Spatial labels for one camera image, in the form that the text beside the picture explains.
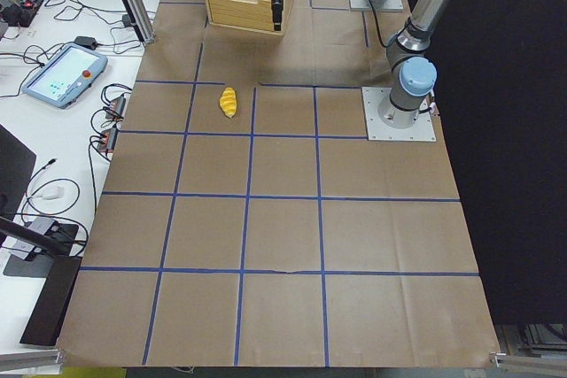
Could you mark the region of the brown paper table cover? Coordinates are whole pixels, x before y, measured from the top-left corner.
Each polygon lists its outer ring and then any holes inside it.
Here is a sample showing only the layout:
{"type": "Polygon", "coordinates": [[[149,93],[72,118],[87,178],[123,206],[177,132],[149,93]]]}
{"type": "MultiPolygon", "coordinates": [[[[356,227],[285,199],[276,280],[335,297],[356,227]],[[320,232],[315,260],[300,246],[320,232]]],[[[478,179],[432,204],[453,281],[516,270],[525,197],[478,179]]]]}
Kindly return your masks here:
{"type": "Polygon", "coordinates": [[[58,347],[69,366],[482,367],[498,348],[448,159],[372,142],[374,18],[294,0],[282,36],[160,0],[58,347]],[[237,113],[220,106],[237,92],[237,113]]]}

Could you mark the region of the near teach pendant tablet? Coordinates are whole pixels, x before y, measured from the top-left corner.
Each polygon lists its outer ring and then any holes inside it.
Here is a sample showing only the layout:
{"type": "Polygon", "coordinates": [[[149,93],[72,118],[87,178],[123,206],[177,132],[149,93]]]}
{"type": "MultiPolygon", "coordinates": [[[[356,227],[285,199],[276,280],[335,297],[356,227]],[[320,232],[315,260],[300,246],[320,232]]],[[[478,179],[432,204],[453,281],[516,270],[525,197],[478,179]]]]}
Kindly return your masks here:
{"type": "Polygon", "coordinates": [[[70,42],[25,83],[22,91],[64,109],[92,85],[107,64],[107,56],[70,42]]]}

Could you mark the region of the yellow toy bread loaf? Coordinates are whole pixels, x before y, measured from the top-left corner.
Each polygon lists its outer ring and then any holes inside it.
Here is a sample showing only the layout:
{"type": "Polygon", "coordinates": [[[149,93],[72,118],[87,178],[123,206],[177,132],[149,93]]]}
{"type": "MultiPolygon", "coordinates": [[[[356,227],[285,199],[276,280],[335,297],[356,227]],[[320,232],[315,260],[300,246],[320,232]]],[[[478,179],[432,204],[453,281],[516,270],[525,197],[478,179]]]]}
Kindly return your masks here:
{"type": "Polygon", "coordinates": [[[232,87],[227,87],[222,91],[219,98],[219,106],[223,114],[231,119],[237,113],[237,92],[232,87]]]}

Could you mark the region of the black monitor stand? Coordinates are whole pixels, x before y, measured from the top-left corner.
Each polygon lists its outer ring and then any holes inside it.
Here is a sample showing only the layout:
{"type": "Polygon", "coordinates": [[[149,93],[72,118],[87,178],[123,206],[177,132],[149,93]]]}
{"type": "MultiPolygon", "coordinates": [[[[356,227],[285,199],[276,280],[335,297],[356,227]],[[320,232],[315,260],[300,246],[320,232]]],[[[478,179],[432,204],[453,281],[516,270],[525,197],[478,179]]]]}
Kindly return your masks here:
{"type": "Polygon", "coordinates": [[[60,335],[81,260],[71,256],[79,226],[38,215],[14,221],[20,201],[41,172],[36,155],[5,127],[1,128],[1,241],[10,248],[5,276],[43,278],[45,283],[19,342],[53,347],[60,335]]]}

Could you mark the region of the black power adapter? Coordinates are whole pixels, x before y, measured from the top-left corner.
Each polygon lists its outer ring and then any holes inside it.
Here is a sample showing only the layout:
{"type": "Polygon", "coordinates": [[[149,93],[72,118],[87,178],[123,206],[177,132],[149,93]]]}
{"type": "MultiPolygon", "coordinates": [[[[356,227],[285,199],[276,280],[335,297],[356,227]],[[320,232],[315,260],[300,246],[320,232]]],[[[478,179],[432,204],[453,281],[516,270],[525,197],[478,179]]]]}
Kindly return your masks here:
{"type": "Polygon", "coordinates": [[[74,43],[88,50],[96,50],[98,47],[97,40],[90,36],[77,36],[74,43]]]}

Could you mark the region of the white charger block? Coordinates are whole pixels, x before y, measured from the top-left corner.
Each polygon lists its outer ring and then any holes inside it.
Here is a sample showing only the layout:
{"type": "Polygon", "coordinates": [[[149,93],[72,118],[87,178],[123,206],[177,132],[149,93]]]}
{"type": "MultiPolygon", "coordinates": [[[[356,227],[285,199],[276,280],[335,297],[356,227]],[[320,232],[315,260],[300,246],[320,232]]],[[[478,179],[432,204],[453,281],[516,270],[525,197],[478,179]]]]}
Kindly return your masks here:
{"type": "Polygon", "coordinates": [[[64,196],[65,189],[59,185],[51,186],[45,188],[40,195],[40,198],[44,200],[54,200],[59,199],[64,196]]]}

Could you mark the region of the lower wooden drawer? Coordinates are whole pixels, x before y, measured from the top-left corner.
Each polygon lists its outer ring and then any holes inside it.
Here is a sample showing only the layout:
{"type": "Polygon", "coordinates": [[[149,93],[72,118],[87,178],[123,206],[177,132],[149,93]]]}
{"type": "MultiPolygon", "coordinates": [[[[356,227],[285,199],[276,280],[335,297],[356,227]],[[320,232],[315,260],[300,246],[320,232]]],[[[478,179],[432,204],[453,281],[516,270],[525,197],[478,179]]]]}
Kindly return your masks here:
{"type": "Polygon", "coordinates": [[[275,32],[269,0],[208,0],[217,25],[275,32]]]}

